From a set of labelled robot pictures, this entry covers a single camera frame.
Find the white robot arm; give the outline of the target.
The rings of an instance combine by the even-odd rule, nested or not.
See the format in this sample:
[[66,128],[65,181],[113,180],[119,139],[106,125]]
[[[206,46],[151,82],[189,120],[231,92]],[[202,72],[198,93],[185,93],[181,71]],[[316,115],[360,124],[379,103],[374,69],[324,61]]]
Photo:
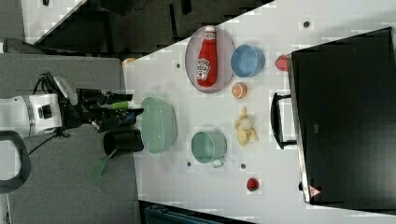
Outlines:
[[1,101],[1,129],[27,138],[91,124],[103,133],[135,124],[143,112],[131,94],[111,91],[78,89],[73,100],[60,92],[23,95]]

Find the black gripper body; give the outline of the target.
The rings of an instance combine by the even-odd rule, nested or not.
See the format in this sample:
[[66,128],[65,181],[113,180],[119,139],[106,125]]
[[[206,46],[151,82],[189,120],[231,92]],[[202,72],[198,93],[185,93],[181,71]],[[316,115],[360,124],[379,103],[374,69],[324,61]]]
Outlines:
[[110,123],[110,105],[122,101],[131,101],[132,94],[101,92],[92,89],[77,89],[76,105],[69,100],[62,105],[62,122],[66,129],[74,129],[83,124],[91,124],[99,132],[106,132]]

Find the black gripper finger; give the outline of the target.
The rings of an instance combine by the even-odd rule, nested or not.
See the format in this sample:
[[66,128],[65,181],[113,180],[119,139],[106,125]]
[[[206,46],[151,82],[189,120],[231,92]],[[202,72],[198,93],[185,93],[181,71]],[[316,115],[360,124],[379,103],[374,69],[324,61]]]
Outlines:
[[110,108],[113,110],[130,109],[132,105],[133,105],[132,101],[122,101],[111,104]]
[[143,112],[143,108],[111,110],[108,128],[115,129],[122,126],[134,125],[137,117]]

